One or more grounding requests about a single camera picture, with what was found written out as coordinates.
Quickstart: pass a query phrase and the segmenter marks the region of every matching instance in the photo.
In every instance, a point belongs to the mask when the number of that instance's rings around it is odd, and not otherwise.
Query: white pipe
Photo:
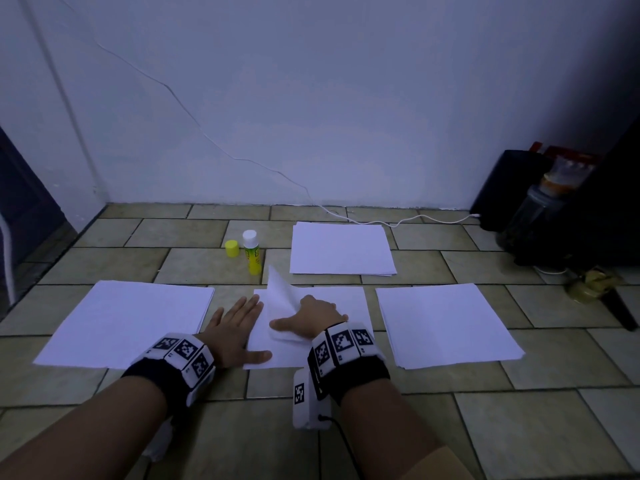
[[[6,223],[2,213],[0,213],[0,231],[2,231],[2,242],[4,249],[4,281],[6,282],[6,292],[9,295],[9,305],[15,304],[15,286],[13,284],[13,263],[11,258],[11,230]]]

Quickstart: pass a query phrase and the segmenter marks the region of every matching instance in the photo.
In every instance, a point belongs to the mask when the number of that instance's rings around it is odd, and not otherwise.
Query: yellow cap
[[[225,242],[225,249],[227,250],[227,256],[230,258],[235,258],[240,254],[240,248],[238,247],[238,242],[233,239]]]

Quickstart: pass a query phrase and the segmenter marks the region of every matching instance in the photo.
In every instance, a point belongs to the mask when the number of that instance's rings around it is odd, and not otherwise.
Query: person's left hand
[[[225,309],[220,307],[204,331],[195,335],[209,347],[216,367],[241,367],[245,363],[262,363],[271,358],[268,350],[249,352],[245,348],[264,306],[259,299],[256,294],[249,301],[243,296],[224,317]]]

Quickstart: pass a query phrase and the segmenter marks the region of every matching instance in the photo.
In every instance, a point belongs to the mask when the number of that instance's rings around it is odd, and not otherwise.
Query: hand
[[[249,352],[246,343],[258,320],[264,304],[253,295],[249,301],[243,296],[223,317],[225,309],[220,307],[213,313],[203,332],[195,335],[209,347],[216,367],[240,367],[245,363],[262,363],[271,358],[271,352]]]
[[[335,303],[316,299],[308,294],[300,300],[298,313],[292,317],[271,320],[269,326],[274,330],[292,331],[300,337],[315,339],[331,325],[346,322],[348,319],[347,315],[338,313]]]

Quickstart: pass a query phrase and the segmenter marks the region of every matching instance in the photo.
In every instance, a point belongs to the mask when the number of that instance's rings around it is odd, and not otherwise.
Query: black wristband
[[[340,405],[348,390],[377,379],[390,379],[385,363],[377,356],[360,357],[329,372],[321,386]]]
[[[181,372],[164,360],[144,358],[124,371],[122,377],[126,376],[144,377],[158,386],[166,399],[167,417],[187,408],[189,387]]]

